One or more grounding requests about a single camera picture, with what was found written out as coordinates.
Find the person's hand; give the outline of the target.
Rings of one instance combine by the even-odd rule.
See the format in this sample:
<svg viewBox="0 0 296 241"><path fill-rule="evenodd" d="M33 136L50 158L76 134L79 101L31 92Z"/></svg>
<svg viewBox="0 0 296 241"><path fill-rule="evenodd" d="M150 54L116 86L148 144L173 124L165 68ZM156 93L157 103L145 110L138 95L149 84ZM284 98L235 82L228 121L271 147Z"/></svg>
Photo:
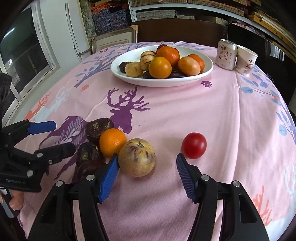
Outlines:
<svg viewBox="0 0 296 241"><path fill-rule="evenodd" d="M24 192L18 190L11 190L12 198L9 205L12 210L20 210L23 207L23 195Z"/></svg>

